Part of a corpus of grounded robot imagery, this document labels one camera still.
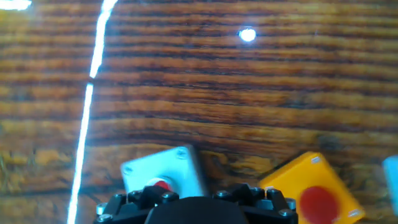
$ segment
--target table surface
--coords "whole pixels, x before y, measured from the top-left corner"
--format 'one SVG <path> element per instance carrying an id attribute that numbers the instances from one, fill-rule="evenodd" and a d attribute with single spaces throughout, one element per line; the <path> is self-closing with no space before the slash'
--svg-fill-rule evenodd
<path id="1" fill-rule="evenodd" d="M 213 190 L 322 152 L 397 223 L 396 0 L 33 0 L 0 32 L 1 223 L 91 223 L 122 162 L 184 144 Z"/>

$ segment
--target black mechanical part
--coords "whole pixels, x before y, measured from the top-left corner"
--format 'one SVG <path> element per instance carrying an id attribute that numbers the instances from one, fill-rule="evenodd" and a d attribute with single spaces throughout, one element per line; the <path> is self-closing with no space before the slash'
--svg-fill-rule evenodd
<path id="1" fill-rule="evenodd" d="M 159 186 L 114 195 L 94 224 L 297 224 L 293 204 L 282 192 L 251 189 L 236 184 L 210 197 L 179 199 L 178 194 Z"/>

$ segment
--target emergency stop button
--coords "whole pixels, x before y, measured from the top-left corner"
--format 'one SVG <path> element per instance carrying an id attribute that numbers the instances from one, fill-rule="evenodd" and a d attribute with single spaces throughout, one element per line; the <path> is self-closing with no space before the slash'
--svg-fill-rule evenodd
<path id="1" fill-rule="evenodd" d="M 173 181 L 168 177 L 156 177 L 148 181 L 146 186 L 159 186 L 164 189 L 174 192 L 175 188 L 173 187 Z"/>

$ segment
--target metal screw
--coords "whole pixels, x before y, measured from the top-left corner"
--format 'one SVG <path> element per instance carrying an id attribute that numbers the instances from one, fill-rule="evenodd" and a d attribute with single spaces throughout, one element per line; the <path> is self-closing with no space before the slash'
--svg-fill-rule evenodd
<path id="1" fill-rule="evenodd" d="M 318 156 L 315 157 L 315 158 L 313 158 L 313 159 L 311 159 L 311 162 L 312 162 L 313 164 L 319 163 L 320 161 L 321 161 L 321 158 L 319 158 Z"/>
<path id="2" fill-rule="evenodd" d="M 125 167 L 124 170 L 123 170 L 123 174 L 131 175 L 132 174 L 132 168 Z"/>
<path id="3" fill-rule="evenodd" d="M 226 190 L 217 191 L 217 196 L 219 196 L 219 197 L 225 197 L 227 195 L 228 195 L 228 191 L 226 191 Z"/>
<path id="4" fill-rule="evenodd" d="M 97 205 L 97 215 L 102 215 L 104 213 L 107 204 L 108 203 L 100 203 Z"/>
<path id="5" fill-rule="evenodd" d="M 183 149 L 177 151 L 177 159 L 186 159 L 186 158 L 187 158 L 187 152 L 185 152 Z"/>
<path id="6" fill-rule="evenodd" d="M 291 216 L 293 214 L 294 214 L 294 212 L 287 208 L 279 210 L 279 215 L 282 215 L 282 216 Z"/>
<path id="7" fill-rule="evenodd" d="M 173 192 L 166 192 L 164 194 L 162 194 L 162 198 L 170 198 L 174 195 Z"/>
<path id="8" fill-rule="evenodd" d="M 97 218 L 97 222 L 106 222 L 112 219 L 112 215 L 110 214 L 103 214 Z"/>
<path id="9" fill-rule="evenodd" d="M 359 211 L 358 209 L 354 209 L 352 211 L 349 212 L 348 217 L 356 217 L 361 213 L 361 211 Z"/>

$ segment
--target red button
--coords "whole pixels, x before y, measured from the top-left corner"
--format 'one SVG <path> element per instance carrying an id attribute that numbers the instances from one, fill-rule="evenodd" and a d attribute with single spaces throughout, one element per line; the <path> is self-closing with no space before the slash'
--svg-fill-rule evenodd
<path id="1" fill-rule="evenodd" d="M 154 186 L 163 187 L 166 190 L 172 191 L 171 186 L 168 183 L 164 182 L 163 180 L 156 182 Z"/>
<path id="2" fill-rule="evenodd" d="M 310 187 L 300 196 L 300 210 L 312 224 L 333 224 L 340 213 L 337 199 L 323 187 Z"/>

